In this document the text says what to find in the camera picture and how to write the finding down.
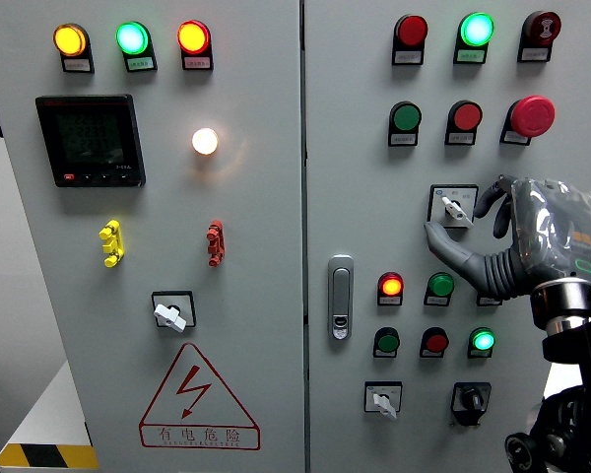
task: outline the warning sign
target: warning sign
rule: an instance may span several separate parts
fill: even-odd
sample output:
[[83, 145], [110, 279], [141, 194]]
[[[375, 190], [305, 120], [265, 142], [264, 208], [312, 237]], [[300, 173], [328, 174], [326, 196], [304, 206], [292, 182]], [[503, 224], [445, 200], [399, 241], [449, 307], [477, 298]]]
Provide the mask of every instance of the warning sign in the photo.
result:
[[260, 429], [193, 343], [182, 345], [140, 421], [145, 447], [260, 449]]

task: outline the electrical control cabinet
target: electrical control cabinet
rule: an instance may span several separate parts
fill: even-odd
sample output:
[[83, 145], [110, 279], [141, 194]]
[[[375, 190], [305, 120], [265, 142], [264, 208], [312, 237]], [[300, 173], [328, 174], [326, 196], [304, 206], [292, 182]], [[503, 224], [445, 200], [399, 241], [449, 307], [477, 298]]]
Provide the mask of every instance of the electrical control cabinet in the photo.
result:
[[[111, 179], [81, 147], [122, 141], [104, 110], [58, 120], [53, 175], [35, 99], [59, 96], [131, 96], [142, 185], [84, 186]], [[0, 123], [101, 471], [304, 470], [300, 99], [297, 0], [0, 1]]]
[[[517, 62], [523, 24], [540, 10], [562, 23], [552, 60]], [[464, 54], [473, 60], [481, 53], [485, 62], [454, 64], [462, 20], [475, 12], [490, 15], [493, 35]], [[408, 15], [427, 22], [423, 64], [391, 65], [395, 26]], [[543, 396], [545, 333], [526, 297], [478, 306], [475, 290], [429, 252], [423, 223], [433, 185], [477, 185], [479, 197], [507, 173], [591, 190], [591, 2], [307, 0], [305, 44], [310, 471], [509, 472], [503, 442], [526, 432]], [[554, 104], [552, 126], [529, 146], [500, 143], [510, 107], [535, 95]], [[449, 111], [460, 101], [482, 111], [472, 146], [445, 144]], [[416, 146], [388, 143], [390, 109], [399, 102], [421, 111]], [[478, 122], [455, 120], [464, 132]], [[454, 223], [438, 205], [434, 217]], [[470, 228], [445, 227], [460, 227], [447, 231], [467, 247], [497, 253], [511, 239], [492, 237], [495, 213]], [[337, 254], [354, 262], [348, 340], [333, 339], [327, 328], [327, 265]], [[377, 281], [387, 272], [403, 279], [400, 306], [377, 305]], [[446, 304], [426, 305], [429, 298]], [[395, 358], [372, 355], [383, 327], [398, 332]], [[432, 327], [446, 339], [426, 345], [435, 347], [428, 355], [446, 351], [422, 358]], [[493, 342], [492, 353], [469, 358], [478, 356], [469, 337], [479, 328], [484, 338], [473, 341], [481, 348]], [[403, 386], [395, 422], [363, 409], [366, 383], [384, 381]], [[456, 383], [468, 392], [452, 403]], [[479, 425], [463, 427], [452, 408], [476, 409]]]
[[[51, 165], [62, 96], [132, 104], [136, 183], [100, 109]], [[509, 471], [545, 334], [423, 223], [591, 190], [591, 2], [0, 1], [0, 123], [101, 471]]]

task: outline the black switch knob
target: black switch knob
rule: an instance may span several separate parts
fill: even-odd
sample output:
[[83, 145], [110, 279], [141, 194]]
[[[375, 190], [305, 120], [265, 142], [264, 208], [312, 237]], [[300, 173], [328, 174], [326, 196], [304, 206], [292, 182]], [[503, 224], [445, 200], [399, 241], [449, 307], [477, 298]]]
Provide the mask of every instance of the black switch knob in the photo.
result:
[[482, 393], [474, 387], [466, 389], [461, 396], [462, 405], [469, 411], [481, 411], [484, 404]]

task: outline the white wall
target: white wall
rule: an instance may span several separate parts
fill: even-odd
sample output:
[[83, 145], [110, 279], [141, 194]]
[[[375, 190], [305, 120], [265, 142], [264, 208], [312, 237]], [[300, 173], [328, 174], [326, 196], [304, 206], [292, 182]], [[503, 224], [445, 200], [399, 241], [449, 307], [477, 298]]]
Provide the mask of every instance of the white wall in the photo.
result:
[[0, 448], [66, 356], [0, 138]]

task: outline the illuminated light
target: illuminated light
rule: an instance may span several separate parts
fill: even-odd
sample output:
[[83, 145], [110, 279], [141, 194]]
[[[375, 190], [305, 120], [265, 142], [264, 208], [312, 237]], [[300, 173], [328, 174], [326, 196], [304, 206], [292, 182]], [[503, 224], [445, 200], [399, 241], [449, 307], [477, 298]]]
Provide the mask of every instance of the illuminated light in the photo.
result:
[[210, 45], [210, 33], [203, 23], [191, 20], [181, 24], [177, 30], [177, 41], [187, 53], [199, 54]]
[[473, 332], [473, 346], [477, 350], [489, 350], [494, 345], [494, 335], [487, 328], [480, 328]]
[[494, 23], [486, 13], [472, 13], [464, 19], [460, 27], [462, 40], [469, 46], [479, 47], [493, 37]]
[[149, 35], [145, 27], [136, 22], [123, 23], [116, 30], [116, 41], [126, 54], [140, 54], [149, 45]]
[[398, 296], [403, 292], [403, 278], [398, 273], [385, 273], [379, 278], [378, 287], [385, 296]]
[[61, 25], [57, 27], [52, 37], [55, 47], [65, 56], [83, 54], [88, 46], [86, 35], [75, 25]]
[[403, 285], [397, 279], [388, 279], [383, 283], [382, 291], [386, 296], [396, 296], [403, 289]]
[[193, 148], [202, 155], [212, 155], [219, 145], [219, 137], [211, 128], [201, 128], [193, 135]]

